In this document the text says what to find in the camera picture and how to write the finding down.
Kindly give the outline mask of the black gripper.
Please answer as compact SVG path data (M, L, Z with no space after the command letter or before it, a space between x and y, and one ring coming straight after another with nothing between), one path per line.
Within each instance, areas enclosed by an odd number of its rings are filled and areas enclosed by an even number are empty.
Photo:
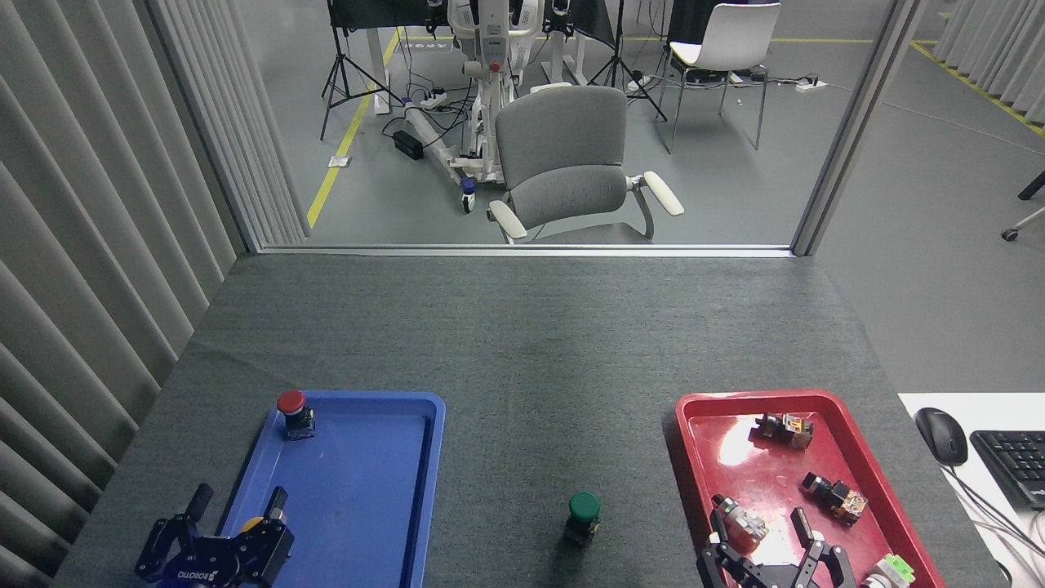
M846 548L829 545L811 528L805 510L794 507L790 520L796 538L805 550L798 565L760 564L754 566L732 548L727 525L720 511L709 515L709 540L698 554L698 574L702 587L727 587L727 577L739 587L813 587L812 577L818 565L825 564L833 587L857 587Z
M135 565L138 577L160 578L161 587L275 584L295 540L284 513L285 488L273 489L265 512L250 518L236 538L199 536L198 521L213 495L208 483L200 483L183 513L154 522ZM175 542L179 550L168 561Z

